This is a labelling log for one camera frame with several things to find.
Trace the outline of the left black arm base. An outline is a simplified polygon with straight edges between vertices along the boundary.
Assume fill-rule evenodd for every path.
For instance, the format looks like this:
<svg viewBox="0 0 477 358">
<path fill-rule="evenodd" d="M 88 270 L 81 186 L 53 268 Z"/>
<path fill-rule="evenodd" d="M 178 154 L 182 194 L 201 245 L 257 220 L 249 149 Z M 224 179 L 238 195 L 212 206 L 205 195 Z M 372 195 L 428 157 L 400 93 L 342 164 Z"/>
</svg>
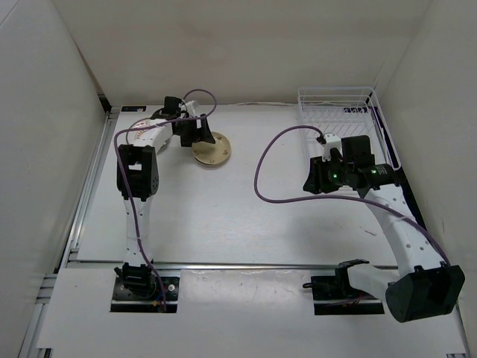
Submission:
<svg viewBox="0 0 477 358">
<path fill-rule="evenodd" d="M 147 292 L 133 292 L 119 276 L 116 276 L 110 302 L 112 313 L 167 313 L 177 312 L 180 293 L 180 277 L 162 277 L 165 297 L 157 281 Z"/>
</svg>

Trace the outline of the orange sunburst pattern plate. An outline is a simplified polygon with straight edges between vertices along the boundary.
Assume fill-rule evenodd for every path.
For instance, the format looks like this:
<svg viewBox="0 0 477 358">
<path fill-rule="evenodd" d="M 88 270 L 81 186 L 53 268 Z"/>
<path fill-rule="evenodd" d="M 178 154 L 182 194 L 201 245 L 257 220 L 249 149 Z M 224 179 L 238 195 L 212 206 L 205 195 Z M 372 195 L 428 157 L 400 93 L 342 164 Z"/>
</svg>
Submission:
<svg viewBox="0 0 477 358">
<path fill-rule="evenodd" d="M 134 122 L 131 131 L 126 134 L 126 143 L 136 147 L 149 145 L 157 148 L 162 131 L 158 124 L 162 122 L 162 119 L 142 119 Z"/>
</svg>

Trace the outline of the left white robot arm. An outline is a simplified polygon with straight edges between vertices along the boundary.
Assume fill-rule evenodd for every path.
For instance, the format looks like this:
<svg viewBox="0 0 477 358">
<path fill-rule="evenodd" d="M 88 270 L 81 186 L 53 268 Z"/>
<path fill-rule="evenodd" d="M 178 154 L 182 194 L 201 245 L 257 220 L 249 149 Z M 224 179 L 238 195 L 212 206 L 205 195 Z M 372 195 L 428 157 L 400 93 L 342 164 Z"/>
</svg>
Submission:
<svg viewBox="0 0 477 358">
<path fill-rule="evenodd" d="M 148 237 L 150 209 L 159 189 L 157 154 L 170 138 L 178 136 L 183 147 L 197 142 L 215 144 L 207 115 L 199 115 L 197 101 L 167 96 L 162 108 L 149 118 L 134 122 L 122 131 L 126 143 L 114 138 L 117 160 L 116 186 L 123 198 L 127 217 L 124 262 L 115 272 L 122 285 L 155 307 L 165 304 L 167 289 L 153 267 Z"/>
</svg>

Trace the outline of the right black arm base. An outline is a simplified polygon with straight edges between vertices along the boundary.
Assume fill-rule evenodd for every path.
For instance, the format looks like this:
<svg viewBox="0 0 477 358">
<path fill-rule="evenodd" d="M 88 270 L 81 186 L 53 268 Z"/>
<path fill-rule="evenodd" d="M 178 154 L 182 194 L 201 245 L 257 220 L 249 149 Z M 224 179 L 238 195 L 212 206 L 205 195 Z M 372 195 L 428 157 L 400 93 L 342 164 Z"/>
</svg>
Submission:
<svg viewBox="0 0 477 358">
<path fill-rule="evenodd" d="M 383 315 L 383 303 L 371 294 L 351 289 L 343 293 L 331 271 L 311 271 L 304 278 L 303 290 L 312 295 L 316 316 Z"/>
</svg>

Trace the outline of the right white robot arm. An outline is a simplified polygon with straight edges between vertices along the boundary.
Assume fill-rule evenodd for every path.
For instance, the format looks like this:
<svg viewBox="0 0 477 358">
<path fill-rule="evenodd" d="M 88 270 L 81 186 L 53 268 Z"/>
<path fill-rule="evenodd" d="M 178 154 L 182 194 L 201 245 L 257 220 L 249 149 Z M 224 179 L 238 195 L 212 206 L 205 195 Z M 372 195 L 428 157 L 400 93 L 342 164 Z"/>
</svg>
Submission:
<svg viewBox="0 0 477 358">
<path fill-rule="evenodd" d="M 379 223 L 397 262 L 393 274 L 354 259 L 335 270 L 335 291 L 343 298 L 366 292 L 388 307 L 398 322 L 408 322 L 453 311 L 465 276 L 432 245 L 430 235 L 416 223 L 398 177 L 387 163 L 376 163 L 366 135 L 343 139 L 334 134 L 317 138 L 323 147 L 309 164 L 306 192 L 335 196 L 343 186 L 358 193 Z"/>
</svg>

